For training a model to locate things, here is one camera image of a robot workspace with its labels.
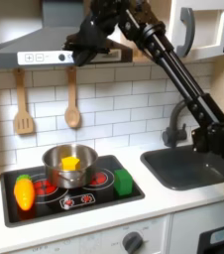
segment black sink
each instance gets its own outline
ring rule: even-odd
[[[148,152],[141,161],[165,187],[176,191],[224,183],[224,160],[194,153],[192,146]]]

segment countertop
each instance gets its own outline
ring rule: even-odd
[[[146,145],[99,153],[118,158],[145,193],[141,200],[8,228],[4,223],[0,186],[0,253],[224,200],[224,184],[187,191],[162,186],[140,161],[144,152],[155,149],[155,145]]]

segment robotic arm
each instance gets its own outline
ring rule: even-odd
[[[98,53],[108,52],[106,38],[118,24],[126,39],[160,65],[183,96],[200,126],[192,132],[193,150],[224,158],[224,114],[180,61],[166,37],[165,24],[147,0],[92,0],[90,7],[79,33],[67,37],[64,45],[65,50],[73,51],[75,64],[88,64]]]

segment wooden spatula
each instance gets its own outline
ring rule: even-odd
[[[65,112],[65,121],[71,128],[76,128],[80,122],[80,114],[76,107],[76,67],[69,67],[68,74],[68,108]]]
[[[32,133],[34,130],[33,119],[26,109],[26,97],[24,88],[24,76],[25,73],[22,69],[14,69],[16,85],[17,85],[17,97],[19,112],[14,119],[15,131],[18,134]]]

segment stove top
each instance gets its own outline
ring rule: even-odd
[[[4,173],[1,176],[1,188],[5,224],[16,227],[144,198],[135,182],[131,193],[117,194],[114,189],[114,172],[121,169],[124,167],[115,157],[99,157],[92,169],[90,185],[74,190],[52,186],[44,167]],[[20,175],[29,175],[36,190],[35,204],[29,211],[20,209],[13,194],[16,179]]]

